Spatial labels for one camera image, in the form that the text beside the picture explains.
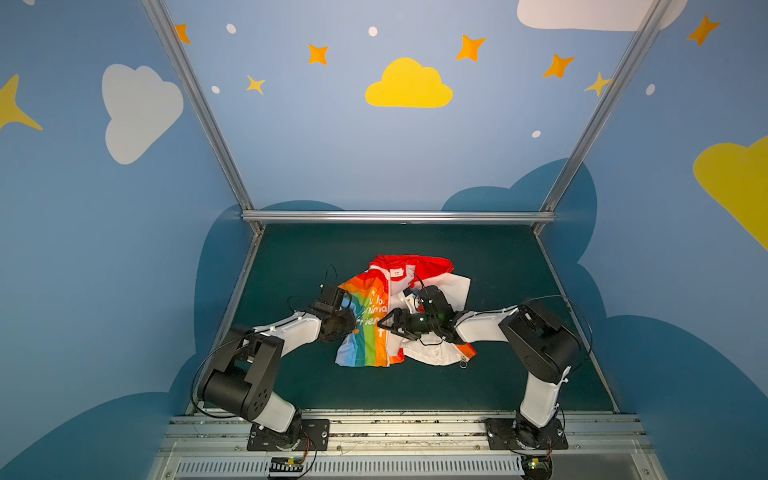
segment robotic arm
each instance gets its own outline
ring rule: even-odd
[[[356,318],[344,307],[346,295],[326,286],[306,312],[269,326],[233,326],[201,377],[198,398],[266,429],[277,448],[296,448],[302,438],[300,410],[273,392],[280,359],[318,338],[333,341],[351,333]],[[488,431],[498,433],[503,448],[568,447],[556,418],[557,399],[581,347],[556,316],[535,301],[490,313],[457,313],[436,286],[413,295],[413,308],[393,309],[378,326],[409,339],[435,332],[452,343],[508,342],[528,370],[525,397],[511,425],[489,420]]]

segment metal bar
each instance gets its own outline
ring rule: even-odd
[[[243,262],[243,268],[242,270],[240,270],[240,276],[237,277],[237,283],[235,283],[235,289],[232,291],[230,302],[227,304],[227,310],[224,312],[224,317],[221,319],[221,324],[219,325],[219,331],[216,333],[214,342],[210,346],[210,352],[213,352],[213,350],[219,346],[219,344],[221,343],[221,340],[224,338],[224,336],[227,334],[230,327],[232,326],[232,320],[234,319],[235,313],[237,312],[237,306],[240,305],[240,298],[243,296],[243,291],[245,290],[245,284],[248,281],[248,276],[250,275],[250,269],[253,266],[253,261],[256,259],[256,252],[259,250],[259,245],[261,244],[262,238],[263,238],[263,229],[260,231],[260,233],[253,234],[253,240],[251,241],[250,247],[248,248],[248,253],[245,256],[245,261]],[[194,411],[195,411],[195,408],[190,402],[190,404],[187,406],[187,414],[190,415]]]
[[[396,212],[355,210],[248,210],[246,222],[447,222],[447,223],[549,223],[554,212]]]
[[[558,286],[558,291],[562,296],[566,296],[565,289],[563,289],[563,284],[560,283],[560,278],[558,278],[558,273],[554,271],[554,265],[552,265],[552,262],[549,260],[549,255],[547,255],[547,250],[544,248],[544,244],[541,242],[541,238],[538,237],[538,235],[534,232],[534,236],[536,237],[536,241],[538,242],[538,247],[541,248],[541,253],[544,254],[544,259],[547,260],[547,265],[549,265],[549,271],[552,273],[552,278],[554,278],[554,282]],[[571,307],[571,302],[567,301],[566,299],[563,299],[565,301],[565,305],[568,308],[568,312],[571,313],[571,318],[574,321],[574,324],[576,325],[576,330],[578,330],[578,335],[581,337],[581,341],[586,345],[587,348],[590,347],[590,342],[592,339],[590,339],[590,342],[587,341],[586,335],[584,335],[584,330],[581,328],[581,324],[579,323],[578,319],[576,318],[576,314],[574,313],[573,307]],[[605,375],[603,375],[603,370],[600,368],[600,364],[598,364],[598,359],[594,357],[594,352],[589,352],[589,360],[592,361],[592,365],[594,365],[595,371],[597,371],[598,376],[600,377],[600,381],[603,382],[603,387],[605,387],[605,391],[608,392],[608,396],[611,398],[611,404],[614,406],[614,412],[619,412],[619,407],[616,404],[616,400],[614,399],[614,394],[611,392],[611,387],[608,386],[608,382],[605,380]]]
[[[200,119],[200,124],[203,126],[203,130],[205,130],[205,134],[208,136],[210,146],[214,149],[214,153],[219,159],[224,174],[227,176],[227,180],[232,186],[237,201],[240,202],[240,206],[243,210],[252,210],[253,203],[250,200],[243,178],[237,170],[237,165],[227,147],[227,142],[224,141],[221,130],[214,119],[214,114],[205,99],[205,95],[200,87],[200,82],[197,80],[192,64],[187,57],[187,53],[184,51],[184,46],[181,44],[181,41],[176,34],[176,28],[170,17],[170,12],[166,8],[163,0],[142,0],[142,2],[144,3],[144,8],[147,9],[147,13],[154,25],[154,29],[157,31],[157,35],[163,43],[165,51],[168,53],[170,62],[176,69],[181,84],[187,92],[190,103],[197,113],[197,117]]]
[[[650,45],[654,42],[659,32],[661,19],[671,2],[672,0],[654,0],[651,4],[645,18],[640,23],[640,27],[637,29],[637,33],[635,33],[624,56],[619,61],[613,77],[611,77],[611,83],[608,84],[607,90],[602,94],[597,107],[595,107],[592,116],[587,122],[587,126],[581,132],[581,136],[576,142],[571,155],[565,161],[563,169],[558,175],[557,180],[554,181],[544,203],[541,205],[542,212],[554,212],[568,185],[571,184],[576,175],[578,168],[584,162],[595,140],[598,139],[598,135],[603,126],[605,126],[608,117],[611,116],[611,112],[616,108],[621,94],[624,93],[643,58],[645,58]],[[544,224],[537,222],[534,225],[534,232],[540,233],[543,228]]]

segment black mounting plate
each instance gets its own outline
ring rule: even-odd
[[[530,448],[530,445],[524,447],[518,442],[516,422],[516,419],[485,419],[485,431],[491,450],[516,450],[525,453],[525,450]],[[557,418],[553,418],[546,426],[539,429],[538,436],[542,439],[551,439],[553,450],[568,450],[568,440],[565,439],[562,424]],[[549,450],[549,445],[538,450]]]
[[[306,433],[312,441],[310,442],[310,450],[318,450],[325,452],[328,449],[328,430],[330,428],[330,421],[327,419],[309,419],[301,421],[301,431]],[[273,443],[274,437],[265,433],[264,430],[259,430],[257,424],[253,424],[250,427],[250,435],[248,436],[249,452],[279,452],[275,444]],[[303,452],[306,448],[306,437],[301,435],[299,443],[292,452]]]

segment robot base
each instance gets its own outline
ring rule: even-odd
[[[491,450],[567,450],[563,425],[557,417],[541,428],[532,425],[519,413],[515,419],[486,419],[488,445]]]
[[[250,427],[247,449],[249,452],[303,452],[309,442],[310,450],[324,452],[328,449],[328,428],[330,421],[326,419],[301,420],[300,429],[294,429],[293,425],[288,432],[278,433],[272,429],[264,428],[254,423]]]

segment blue wall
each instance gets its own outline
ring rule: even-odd
[[[107,67],[179,85],[141,2],[3,2],[0,45],[42,127],[0,105],[0,478],[143,478],[252,233],[186,98],[134,163],[107,149]]]
[[[256,208],[538,210],[543,198],[500,190],[570,154],[598,102],[585,88],[610,78],[632,37],[532,28],[504,0],[167,4]],[[476,62],[456,60],[463,35],[485,38]],[[308,44],[328,46],[327,65],[309,63]],[[553,55],[574,58],[562,78],[543,76]],[[402,57],[435,68],[451,102],[369,104]]]
[[[721,25],[699,46],[687,37],[705,15]],[[759,0],[690,0],[541,235],[670,480],[768,469],[768,251],[694,176],[707,148],[768,136],[766,15]]]

